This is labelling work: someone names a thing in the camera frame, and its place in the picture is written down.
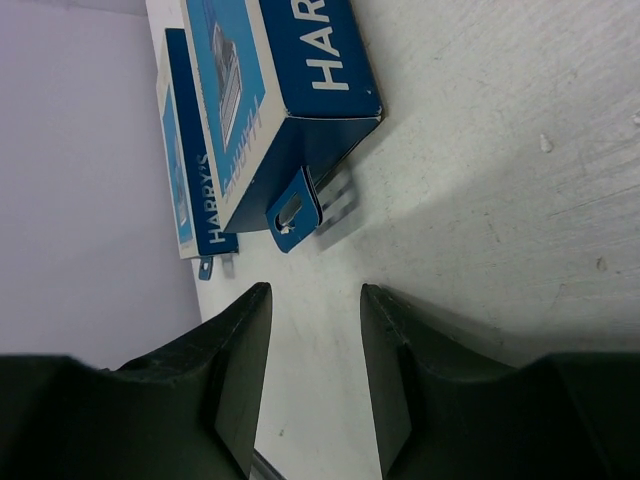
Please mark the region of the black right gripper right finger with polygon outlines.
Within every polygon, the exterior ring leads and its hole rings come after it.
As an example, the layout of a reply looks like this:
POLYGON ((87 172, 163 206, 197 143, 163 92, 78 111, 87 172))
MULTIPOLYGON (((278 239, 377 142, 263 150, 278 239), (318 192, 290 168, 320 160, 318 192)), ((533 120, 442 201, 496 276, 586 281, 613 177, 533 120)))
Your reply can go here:
POLYGON ((639 357, 571 352, 522 367, 435 330, 366 284, 360 322, 386 479, 635 479, 639 357))

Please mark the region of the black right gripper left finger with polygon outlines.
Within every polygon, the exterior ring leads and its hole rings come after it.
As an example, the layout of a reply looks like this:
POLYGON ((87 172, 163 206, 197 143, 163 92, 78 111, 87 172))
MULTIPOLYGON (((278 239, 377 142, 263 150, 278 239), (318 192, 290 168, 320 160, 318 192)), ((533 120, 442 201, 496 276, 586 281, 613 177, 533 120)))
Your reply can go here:
POLYGON ((272 289, 118 369, 63 355, 1 359, 5 479, 246 479, 272 289))

